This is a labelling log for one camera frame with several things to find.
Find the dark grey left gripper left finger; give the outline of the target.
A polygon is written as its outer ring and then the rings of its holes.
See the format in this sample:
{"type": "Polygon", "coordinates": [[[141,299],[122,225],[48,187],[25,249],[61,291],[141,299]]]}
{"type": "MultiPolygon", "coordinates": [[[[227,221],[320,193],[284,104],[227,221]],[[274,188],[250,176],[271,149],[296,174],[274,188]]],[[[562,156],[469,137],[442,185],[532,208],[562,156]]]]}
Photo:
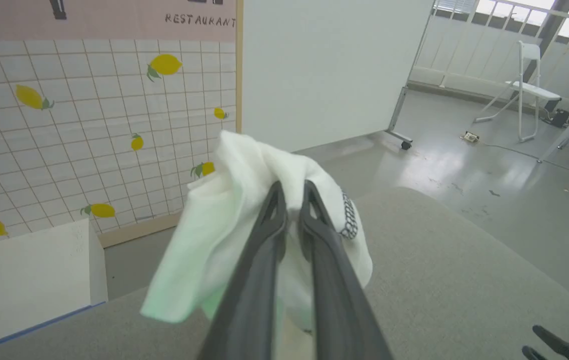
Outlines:
{"type": "Polygon", "coordinates": [[[200,360],[271,360],[278,267],[286,251],[287,207],[274,182],[246,239],[198,353],[200,360]]]}

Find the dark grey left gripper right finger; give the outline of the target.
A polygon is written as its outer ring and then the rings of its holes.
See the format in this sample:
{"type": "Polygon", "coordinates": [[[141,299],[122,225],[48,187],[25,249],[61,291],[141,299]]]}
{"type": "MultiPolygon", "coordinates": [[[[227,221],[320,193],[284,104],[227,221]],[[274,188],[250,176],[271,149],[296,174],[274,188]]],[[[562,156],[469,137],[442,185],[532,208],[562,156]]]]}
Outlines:
{"type": "Polygon", "coordinates": [[[387,340],[314,182],[306,180],[298,235],[312,271],[317,360],[392,360],[387,340]]]}

